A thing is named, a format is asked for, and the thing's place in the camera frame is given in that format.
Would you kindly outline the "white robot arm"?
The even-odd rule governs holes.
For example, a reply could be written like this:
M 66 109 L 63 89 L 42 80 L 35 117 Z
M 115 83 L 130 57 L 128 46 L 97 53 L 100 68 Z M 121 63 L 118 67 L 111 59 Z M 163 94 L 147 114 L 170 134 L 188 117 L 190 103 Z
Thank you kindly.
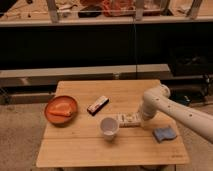
M 147 89 L 138 108 L 141 121 L 151 120 L 160 111 L 213 144 L 213 115 L 174 102 L 170 95 L 163 84 Z

